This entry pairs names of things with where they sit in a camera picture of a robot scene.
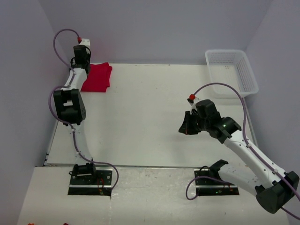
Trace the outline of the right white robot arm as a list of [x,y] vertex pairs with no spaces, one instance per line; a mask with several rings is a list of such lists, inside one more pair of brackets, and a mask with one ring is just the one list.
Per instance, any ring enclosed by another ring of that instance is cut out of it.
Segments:
[[252,171],[253,177],[236,175],[232,168],[224,170],[228,164],[219,160],[210,167],[218,178],[212,180],[233,183],[256,197],[260,206],[271,214],[284,208],[293,197],[299,197],[297,187],[300,181],[294,171],[287,172],[272,162],[247,137],[242,127],[231,117],[222,117],[215,104],[209,100],[199,100],[191,96],[187,100],[191,109],[185,112],[179,133],[197,135],[207,132],[210,137],[232,150]]

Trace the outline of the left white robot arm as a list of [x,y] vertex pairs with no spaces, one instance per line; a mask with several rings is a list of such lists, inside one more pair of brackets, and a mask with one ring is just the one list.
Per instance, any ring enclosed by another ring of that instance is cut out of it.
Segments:
[[74,57],[70,61],[69,77],[64,86],[53,93],[56,115],[71,135],[75,165],[72,170],[74,179],[91,179],[96,176],[96,168],[89,152],[84,133],[86,108],[81,96],[83,83],[90,72],[91,51],[89,47],[79,44],[73,47]]

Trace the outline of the red t shirt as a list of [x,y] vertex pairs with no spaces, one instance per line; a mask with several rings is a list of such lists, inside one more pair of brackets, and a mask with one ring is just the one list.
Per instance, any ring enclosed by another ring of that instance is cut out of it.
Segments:
[[112,66],[108,62],[101,64],[91,64],[90,73],[83,83],[81,92],[102,92],[105,93],[110,87],[110,76]]

